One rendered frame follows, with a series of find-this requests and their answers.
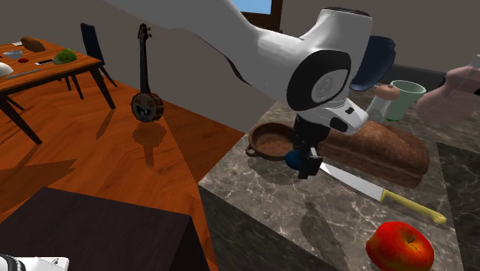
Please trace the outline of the small blue ball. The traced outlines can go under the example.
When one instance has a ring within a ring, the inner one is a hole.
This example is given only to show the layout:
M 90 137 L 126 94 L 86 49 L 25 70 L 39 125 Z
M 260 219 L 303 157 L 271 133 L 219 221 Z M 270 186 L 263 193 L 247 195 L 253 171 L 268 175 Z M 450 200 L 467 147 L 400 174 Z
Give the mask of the small blue ball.
M 299 171 L 302 164 L 302 154 L 300 150 L 294 149 L 285 155 L 285 164 L 290 168 Z

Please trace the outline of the wooden dining table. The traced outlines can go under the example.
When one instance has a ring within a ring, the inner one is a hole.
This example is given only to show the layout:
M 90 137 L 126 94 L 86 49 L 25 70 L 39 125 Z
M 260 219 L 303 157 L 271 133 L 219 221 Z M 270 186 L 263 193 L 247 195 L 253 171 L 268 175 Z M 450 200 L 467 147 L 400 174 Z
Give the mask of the wooden dining table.
M 7 79 L 6 77 L 0 77 L 0 110 L 3 111 L 36 144 L 40 144 L 42 141 L 8 102 L 8 97 L 11 94 L 54 82 L 63 79 L 66 76 L 89 72 L 109 107 L 111 109 L 115 108 L 115 103 L 113 102 L 104 82 L 104 78 L 99 70 L 99 64 L 101 63 L 100 60 L 77 52 L 75 54 L 77 59 L 71 63 L 62 65 L 36 65 L 36 62 L 53 58 L 62 50 L 60 45 L 51 42 L 43 41 L 42 44 L 45 46 L 45 51 L 43 52 L 24 51 L 23 56 L 29 60 L 24 64 L 19 63 L 16 59 L 10 59 L 8 57 L 3 58 L 2 61 L 5 64 L 10 65 L 13 69 L 12 74 L 14 75 L 14 78 Z

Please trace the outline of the dark robot stand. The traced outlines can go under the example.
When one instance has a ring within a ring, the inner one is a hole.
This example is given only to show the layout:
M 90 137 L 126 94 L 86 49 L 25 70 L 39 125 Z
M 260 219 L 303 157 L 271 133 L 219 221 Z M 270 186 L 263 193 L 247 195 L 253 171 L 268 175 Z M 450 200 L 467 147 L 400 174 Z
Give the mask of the dark robot stand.
M 43 187 L 3 222 L 0 253 L 68 271 L 210 271 L 188 215 Z

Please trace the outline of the yellow handled kitchen knife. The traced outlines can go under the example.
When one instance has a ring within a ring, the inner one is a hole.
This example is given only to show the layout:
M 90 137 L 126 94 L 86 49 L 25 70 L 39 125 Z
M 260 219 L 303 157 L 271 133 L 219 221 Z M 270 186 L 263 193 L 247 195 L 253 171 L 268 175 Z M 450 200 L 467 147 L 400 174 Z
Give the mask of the yellow handled kitchen knife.
M 395 194 L 387 189 L 382 188 L 381 186 L 371 183 L 335 166 L 323 162 L 320 165 L 320 169 L 345 185 L 371 197 L 374 200 L 377 200 L 378 202 L 383 202 L 385 198 L 390 198 L 413 211 L 426 215 L 432 220 L 432 222 L 436 224 L 445 224 L 447 222 L 446 217 L 441 213 L 413 202 L 410 199 L 406 199 L 403 196 Z

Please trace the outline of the brown bread loaf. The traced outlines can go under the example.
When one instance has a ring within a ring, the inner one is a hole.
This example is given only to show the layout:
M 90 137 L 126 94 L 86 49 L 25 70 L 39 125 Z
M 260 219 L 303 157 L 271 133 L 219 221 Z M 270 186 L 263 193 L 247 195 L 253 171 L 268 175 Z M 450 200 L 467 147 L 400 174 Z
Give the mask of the brown bread loaf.
M 331 130 L 320 153 L 342 165 L 406 188 L 419 185 L 430 158 L 424 142 L 402 129 L 366 122 L 354 135 Z

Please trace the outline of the pale green cup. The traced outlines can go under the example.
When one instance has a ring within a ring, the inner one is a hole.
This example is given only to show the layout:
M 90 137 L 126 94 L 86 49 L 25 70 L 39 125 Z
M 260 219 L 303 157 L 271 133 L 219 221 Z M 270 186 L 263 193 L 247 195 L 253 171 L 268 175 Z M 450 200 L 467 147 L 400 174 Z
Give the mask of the pale green cup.
M 388 121 L 399 121 L 410 105 L 418 101 L 425 93 L 424 86 L 405 80 L 394 80 L 391 85 L 400 90 L 400 96 L 388 107 L 385 118 Z

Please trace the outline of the window with brown frame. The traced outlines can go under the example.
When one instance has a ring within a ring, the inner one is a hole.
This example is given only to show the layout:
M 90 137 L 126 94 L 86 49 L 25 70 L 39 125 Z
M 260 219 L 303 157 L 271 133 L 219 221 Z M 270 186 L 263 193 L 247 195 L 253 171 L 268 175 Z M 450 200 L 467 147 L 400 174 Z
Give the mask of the window with brown frame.
M 274 32 L 281 30 L 283 0 L 230 0 L 253 25 Z

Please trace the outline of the white shaker with brown cap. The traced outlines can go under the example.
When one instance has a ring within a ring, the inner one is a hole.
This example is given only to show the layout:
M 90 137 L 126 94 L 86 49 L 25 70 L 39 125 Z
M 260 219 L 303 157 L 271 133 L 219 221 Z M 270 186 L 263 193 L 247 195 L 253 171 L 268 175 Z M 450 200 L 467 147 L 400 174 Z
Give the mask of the white shaker with brown cap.
M 374 90 L 375 97 L 367 108 L 368 120 L 382 123 L 391 103 L 400 96 L 400 90 L 393 85 L 380 85 Z

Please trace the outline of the dark blue bowl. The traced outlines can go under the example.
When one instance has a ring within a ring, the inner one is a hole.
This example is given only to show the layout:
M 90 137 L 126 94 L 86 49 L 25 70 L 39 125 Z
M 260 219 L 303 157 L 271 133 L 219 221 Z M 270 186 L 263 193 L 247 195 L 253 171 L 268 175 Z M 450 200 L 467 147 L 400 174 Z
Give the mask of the dark blue bowl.
M 384 36 L 372 35 L 360 65 L 351 81 L 352 91 L 363 92 L 376 84 L 395 61 L 395 42 Z

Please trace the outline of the dark blue chair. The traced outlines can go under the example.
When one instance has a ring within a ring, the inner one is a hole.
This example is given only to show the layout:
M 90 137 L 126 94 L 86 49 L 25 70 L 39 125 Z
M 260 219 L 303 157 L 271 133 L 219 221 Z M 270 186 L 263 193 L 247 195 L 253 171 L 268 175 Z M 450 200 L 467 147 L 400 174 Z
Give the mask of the dark blue chair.
M 117 86 L 116 83 L 104 68 L 105 60 L 103 58 L 102 50 L 98 42 L 98 36 L 95 30 L 95 26 L 82 22 L 80 24 L 80 27 L 81 27 L 82 39 L 83 39 L 83 43 L 84 43 L 84 47 L 87 55 L 101 61 L 101 63 L 99 64 L 100 70 L 104 73 L 107 79 L 113 84 L 113 86 L 116 87 Z

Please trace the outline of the red apple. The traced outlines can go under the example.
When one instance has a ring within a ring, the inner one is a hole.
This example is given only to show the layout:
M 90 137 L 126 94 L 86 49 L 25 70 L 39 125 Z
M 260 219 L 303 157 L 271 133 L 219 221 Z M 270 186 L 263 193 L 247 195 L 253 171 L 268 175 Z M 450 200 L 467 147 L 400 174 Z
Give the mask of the red apple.
M 431 243 L 405 222 L 382 223 L 365 249 L 380 271 L 429 271 L 435 258 Z

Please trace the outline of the dark banjo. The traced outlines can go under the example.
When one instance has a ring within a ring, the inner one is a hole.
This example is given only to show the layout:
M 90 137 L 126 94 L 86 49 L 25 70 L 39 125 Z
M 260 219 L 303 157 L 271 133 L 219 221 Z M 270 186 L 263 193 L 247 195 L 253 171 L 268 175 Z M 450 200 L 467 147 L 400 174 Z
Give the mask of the dark banjo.
M 140 93 L 132 97 L 132 114 L 141 122 L 155 122 L 159 120 L 164 113 L 164 104 L 162 99 L 151 92 L 148 84 L 148 63 L 146 42 L 152 35 L 151 29 L 142 23 L 138 29 L 139 52 L 140 52 Z

